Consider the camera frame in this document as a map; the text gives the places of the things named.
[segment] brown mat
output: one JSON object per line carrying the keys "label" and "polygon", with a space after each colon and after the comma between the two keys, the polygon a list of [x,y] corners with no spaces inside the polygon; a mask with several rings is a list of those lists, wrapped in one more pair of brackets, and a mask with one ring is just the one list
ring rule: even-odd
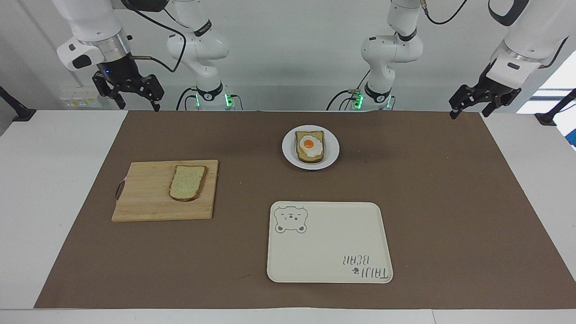
{"label": "brown mat", "polygon": [[[304,124],[340,141],[328,169],[283,157]],[[213,219],[110,221],[131,162],[204,159],[220,161]],[[280,200],[376,203],[394,279],[272,282]],[[131,111],[36,307],[576,308],[576,282],[478,114]]]}

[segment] table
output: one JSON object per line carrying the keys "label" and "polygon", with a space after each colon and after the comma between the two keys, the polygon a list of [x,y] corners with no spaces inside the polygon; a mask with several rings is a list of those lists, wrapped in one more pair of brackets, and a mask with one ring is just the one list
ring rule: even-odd
{"label": "table", "polygon": [[[153,322],[154,318],[168,316],[175,322],[192,318],[213,322],[275,318],[282,322],[295,317],[301,322],[319,318],[346,322],[354,318],[404,323],[576,319],[576,310],[27,310],[33,307],[125,115],[122,111],[39,111],[30,122],[15,123],[0,137],[0,321],[73,322],[87,313],[93,321],[106,318],[113,322],[125,322],[127,318]],[[576,220],[570,217],[576,210],[570,199],[576,190],[576,153],[556,129],[541,127],[530,115],[494,114],[485,121],[568,269],[576,276]],[[78,140],[75,135],[80,133],[89,134],[92,140]],[[28,197],[33,197],[33,203],[25,203]]]}

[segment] toast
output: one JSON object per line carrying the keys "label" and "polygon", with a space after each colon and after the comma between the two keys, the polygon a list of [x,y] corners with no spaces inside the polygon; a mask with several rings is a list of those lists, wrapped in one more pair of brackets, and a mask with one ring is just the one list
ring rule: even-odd
{"label": "toast", "polygon": [[[319,155],[316,156],[308,156],[306,155],[306,152],[304,152],[304,150],[300,147],[300,141],[302,140],[302,137],[309,135],[312,136],[314,138],[317,138],[321,144],[322,144],[322,151],[320,152]],[[318,163],[320,161],[322,161],[322,159],[324,158],[324,132],[319,130],[319,131],[297,131],[296,132],[296,153],[298,154],[298,159],[304,163]]]}
{"label": "toast", "polygon": [[207,167],[177,165],[168,194],[176,201],[187,202],[198,198]]}

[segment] bear face print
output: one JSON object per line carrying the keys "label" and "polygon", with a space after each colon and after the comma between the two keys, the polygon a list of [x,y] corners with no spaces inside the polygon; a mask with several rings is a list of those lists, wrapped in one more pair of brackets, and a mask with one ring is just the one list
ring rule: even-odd
{"label": "bear face print", "polygon": [[306,232],[306,218],[308,218],[308,211],[304,209],[304,207],[278,207],[274,211],[274,218],[276,218],[275,229],[278,233],[297,231],[302,234]]}

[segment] wooden cutting board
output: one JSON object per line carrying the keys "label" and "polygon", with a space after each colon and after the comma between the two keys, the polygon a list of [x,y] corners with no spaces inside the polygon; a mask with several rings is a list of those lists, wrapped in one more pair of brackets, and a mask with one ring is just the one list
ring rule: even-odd
{"label": "wooden cutting board", "polygon": [[[197,199],[175,201],[168,195],[177,165],[207,167]],[[133,162],[112,221],[197,220],[212,218],[218,160]]]}

